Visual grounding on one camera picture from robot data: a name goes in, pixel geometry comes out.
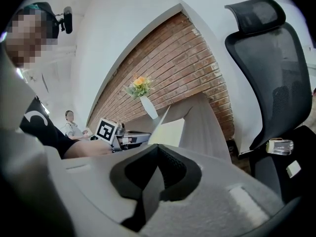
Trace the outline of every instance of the woman in white shirt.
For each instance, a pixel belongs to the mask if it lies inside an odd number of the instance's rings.
[[[88,131],[80,131],[77,124],[74,122],[74,113],[73,111],[66,111],[65,118],[67,123],[65,125],[66,135],[72,140],[89,140],[91,136],[88,135]]]

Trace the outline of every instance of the black mesh chair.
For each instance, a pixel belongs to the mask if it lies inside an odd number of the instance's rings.
[[[254,150],[249,155],[251,174],[289,202],[308,193],[308,180],[314,175],[310,162],[316,135],[305,126],[296,129],[312,107],[303,50],[275,1],[248,0],[225,8],[239,28],[226,38],[226,48],[253,88],[262,115],[262,130],[249,148]],[[265,152],[265,143],[276,137],[293,140],[292,155]],[[302,171],[290,179],[286,168],[295,160]]]
[[[248,0],[225,8],[232,11],[239,28],[226,38],[226,48],[248,79],[261,110],[262,130],[250,146],[254,150],[308,117],[309,74],[298,36],[275,1]]]

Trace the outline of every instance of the vase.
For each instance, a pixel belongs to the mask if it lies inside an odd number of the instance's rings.
[[[148,99],[147,96],[141,96],[140,101],[142,102],[145,111],[152,119],[158,118],[158,114],[152,102]]]

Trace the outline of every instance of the white ceiling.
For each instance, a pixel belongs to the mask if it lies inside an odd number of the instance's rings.
[[[41,57],[23,71],[29,86],[52,110],[68,106],[72,101],[70,76],[72,60],[76,55],[77,32],[92,0],[24,0],[21,6],[40,1],[48,2],[55,14],[63,13],[66,6],[73,11],[73,32],[69,35],[59,32],[57,44],[42,52]]]

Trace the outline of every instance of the brick wall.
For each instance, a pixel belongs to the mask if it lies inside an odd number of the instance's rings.
[[[114,72],[89,119],[92,131],[101,117],[127,122],[146,114],[140,100],[133,100],[122,90],[135,75],[154,80],[148,97],[156,110],[204,92],[225,138],[234,134],[224,78],[203,37],[182,13],[148,34]]]

